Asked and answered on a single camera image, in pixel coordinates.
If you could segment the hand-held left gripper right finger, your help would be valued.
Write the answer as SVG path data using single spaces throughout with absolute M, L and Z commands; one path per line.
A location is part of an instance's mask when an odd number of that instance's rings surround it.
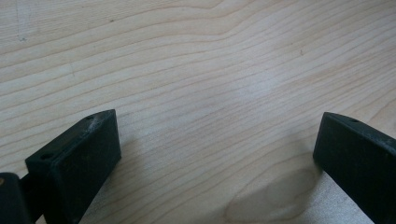
M 313 159 L 374 224 L 396 224 L 396 139 L 326 112 Z

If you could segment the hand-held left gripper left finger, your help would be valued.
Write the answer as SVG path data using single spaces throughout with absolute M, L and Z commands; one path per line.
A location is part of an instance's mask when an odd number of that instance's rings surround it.
M 78 224 L 121 158 L 116 111 L 80 120 L 26 160 L 32 220 Z

